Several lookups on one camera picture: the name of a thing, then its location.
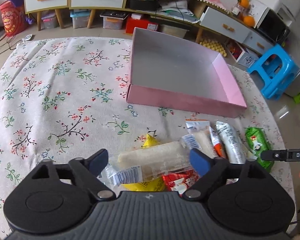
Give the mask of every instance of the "plastic wrapper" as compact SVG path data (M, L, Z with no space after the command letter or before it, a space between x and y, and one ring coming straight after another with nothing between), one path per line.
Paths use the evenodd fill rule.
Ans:
M223 141L230 163L244 164L246 155L241 145L240 137L234 128L225 122L216 122L216 128Z
M192 169L190 149L197 148L210 158L217 156L210 138L203 132L183 136L179 141L130 152L109 159L107 177L114 186L150 181L162 175Z
M274 162L263 161L260 158L260 154L262 151L271 150L270 143L266 137L265 130L257 127L248 127L246 129L246 139L250 149L257 157L257 162L268 172L270 172Z
M210 121L186 119L186 126L189 133L204 131L205 134L210 137L211 143L217 155L219 157L227 158L226 153L221 144L219 135L210 126Z
M141 183L122 184L122 186L131 191L163 191L165 189L162 178Z
M237 138L241 144L241 147L242 147L247 159L250 159L251 161L256 160L257 156L255 156L254 153L249 149L249 146L246 146L246 144L241 140L239 135Z
M144 142L142 148L148 148L158 144L159 142L155 137L147 134L146 141ZM131 191L163 191L165 188L162 178L140 183L122 184L122 186Z
M199 131L204 131L205 134L209 135L210 121L208 120L192 120L186 119L186 126L188 133L194 133Z
M210 131L211 142L215 151L220 157L227 158L227 155L223 149L218 133L215 130L213 130L211 126L209 126L209 131Z
M194 170L190 170L177 174L169 174L162 178L169 191L177 191L182 195L199 179L199 175Z

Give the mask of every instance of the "red box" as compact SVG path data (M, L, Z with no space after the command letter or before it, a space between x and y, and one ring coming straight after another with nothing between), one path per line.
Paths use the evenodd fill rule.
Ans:
M133 19L131 18L131 16L129 16L126 25L126 33L133 34L133 30L135 27L156 31L158 29L158 24L150 22L146 19Z

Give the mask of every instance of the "red bag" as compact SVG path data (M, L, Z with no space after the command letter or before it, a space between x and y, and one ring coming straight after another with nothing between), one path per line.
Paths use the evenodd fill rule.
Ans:
M23 32L27 27L25 8L15 7L11 1L0 5L1 17L8 37Z
M181 173L169 174L162 176L162 178L168 190L177 191L180 195L182 195L199 179L199 175L194 170L190 170Z

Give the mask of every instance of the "wooden cabinet leg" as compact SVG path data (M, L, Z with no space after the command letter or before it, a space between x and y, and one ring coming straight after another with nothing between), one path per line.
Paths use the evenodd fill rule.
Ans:
M58 23L61 29L64 29L65 27L63 26L63 22L62 22L62 17L61 17L61 13L60 13L60 9L55 9L54 10L56 12L56 16L58 19Z
M41 12L37 12L38 31L41 31Z
M90 29L95 14L96 14L96 9L92 9L91 12L90 12L90 15L89 15L89 20L88 20L88 26L87 26L87 29Z
M197 44L200 43L202 32L203 32L203 29L199 28L198 33L197 33L197 38L195 39L195 43L197 43Z

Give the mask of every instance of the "pink cardboard box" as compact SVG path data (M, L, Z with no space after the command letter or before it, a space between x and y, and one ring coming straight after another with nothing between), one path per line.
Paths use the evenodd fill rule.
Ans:
M237 117L240 88L216 51L164 33L135 28L127 102Z

